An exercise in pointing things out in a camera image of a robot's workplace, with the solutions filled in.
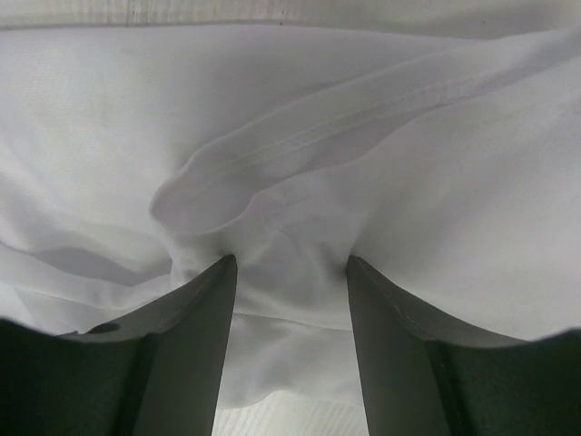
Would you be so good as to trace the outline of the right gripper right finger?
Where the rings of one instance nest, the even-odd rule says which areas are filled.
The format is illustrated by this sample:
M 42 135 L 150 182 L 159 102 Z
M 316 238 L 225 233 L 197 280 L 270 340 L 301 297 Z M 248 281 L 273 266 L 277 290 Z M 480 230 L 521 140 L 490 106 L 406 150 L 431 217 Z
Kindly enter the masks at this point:
M 580 332 L 532 342 L 463 322 L 369 263 L 346 266 L 372 435 L 577 435 Z

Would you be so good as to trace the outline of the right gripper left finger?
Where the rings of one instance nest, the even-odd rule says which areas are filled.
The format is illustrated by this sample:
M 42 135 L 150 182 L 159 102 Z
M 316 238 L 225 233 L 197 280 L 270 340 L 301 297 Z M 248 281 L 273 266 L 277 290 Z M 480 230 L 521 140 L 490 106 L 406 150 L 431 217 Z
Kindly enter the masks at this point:
M 209 435 L 237 284 L 225 256 L 89 332 L 1 322 L 4 435 Z

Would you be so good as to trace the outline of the white t shirt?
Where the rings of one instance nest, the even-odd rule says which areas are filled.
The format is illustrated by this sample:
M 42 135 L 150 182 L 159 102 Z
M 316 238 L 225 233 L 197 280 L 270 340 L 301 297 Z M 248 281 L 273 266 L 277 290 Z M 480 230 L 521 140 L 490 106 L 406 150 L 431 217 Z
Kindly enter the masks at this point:
M 86 332 L 233 254 L 219 404 L 360 401 L 356 254 L 467 322 L 580 323 L 580 29 L 1 35 L 1 313 Z

